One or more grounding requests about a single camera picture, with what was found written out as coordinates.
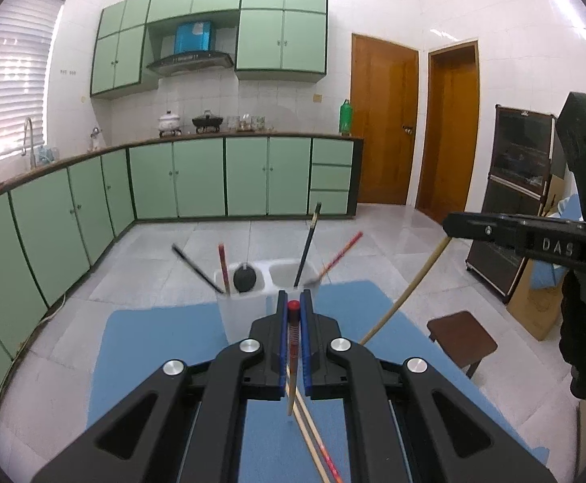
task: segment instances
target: tiled floor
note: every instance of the tiled floor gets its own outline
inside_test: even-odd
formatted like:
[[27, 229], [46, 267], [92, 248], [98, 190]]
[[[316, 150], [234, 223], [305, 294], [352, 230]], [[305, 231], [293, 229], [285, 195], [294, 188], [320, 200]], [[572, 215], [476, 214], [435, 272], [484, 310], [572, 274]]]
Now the tiled floor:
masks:
[[[320, 221], [308, 255], [318, 269], [355, 232], [363, 239], [330, 272], [331, 282], [370, 279], [390, 298], [399, 296], [444, 236], [411, 207], [358, 207], [356, 219]], [[229, 221], [134, 227], [53, 318], [15, 374], [0, 408], [0, 464], [15, 483], [28, 483], [47, 460], [83, 431], [91, 374], [107, 318], [118, 308], [190, 305], [214, 293], [177, 261], [181, 245], [210, 275], [217, 244], [230, 262], [297, 258], [306, 221]], [[481, 362], [474, 383], [532, 446], [551, 450], [559, 483], [572, 480], [577, 401], [569, 392], [570, 367], [558, 350], [559, 327], [538, 342], [505, 306], [465, 269], [468, 247], [452, 241], [403, 306], [427, 334], [431, 318], [467, 309], [498, 343]]]

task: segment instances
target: window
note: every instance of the window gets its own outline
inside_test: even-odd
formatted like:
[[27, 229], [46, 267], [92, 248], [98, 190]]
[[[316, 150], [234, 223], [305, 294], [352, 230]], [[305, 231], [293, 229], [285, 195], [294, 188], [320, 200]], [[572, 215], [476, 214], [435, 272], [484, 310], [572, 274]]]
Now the window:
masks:
[[4, 0], [0, 6], [0, 159], [45, 143], [44, 108], [52, 44], [63, 0]]

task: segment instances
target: brown stool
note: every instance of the brown stool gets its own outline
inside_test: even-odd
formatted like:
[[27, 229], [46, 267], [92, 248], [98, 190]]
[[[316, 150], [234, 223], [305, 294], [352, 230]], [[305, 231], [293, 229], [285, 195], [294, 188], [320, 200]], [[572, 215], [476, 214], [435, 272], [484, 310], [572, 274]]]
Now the brown stool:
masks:
[[497, 350], [497, 342], [467, 310], [432, 319], [427, 328], [429, 339], [436, 341], [458, 368], [469, 365], [469, 378], [481, 360]]

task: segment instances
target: stool leg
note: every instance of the stool leg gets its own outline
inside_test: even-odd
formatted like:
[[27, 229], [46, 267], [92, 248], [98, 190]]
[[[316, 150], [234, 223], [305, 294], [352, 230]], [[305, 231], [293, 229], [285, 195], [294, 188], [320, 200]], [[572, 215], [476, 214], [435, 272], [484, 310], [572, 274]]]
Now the stool leg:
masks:
[[469, 366], [468, 372], [466, 373], [469, 379], [472, 379], [472, 376], [474, 376], [474, 373], [477, 371], [477, 368], [479, 367], [479, 363], [481, 363], [481, 360], [477, 361], [476, 363], [472, 363]]

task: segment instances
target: green bottle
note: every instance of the green bottle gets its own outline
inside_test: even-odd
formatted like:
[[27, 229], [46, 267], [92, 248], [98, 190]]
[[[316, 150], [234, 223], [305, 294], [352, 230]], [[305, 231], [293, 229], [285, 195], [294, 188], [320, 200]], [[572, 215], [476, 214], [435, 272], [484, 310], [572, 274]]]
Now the green bottle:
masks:
[[346, 99], [345, 102], [340, 106], [340, 127], [339, 130], [342, 134], [348, 134], [351, 132], [351, 119], [353, 117], [353, 107], [349, 100]]

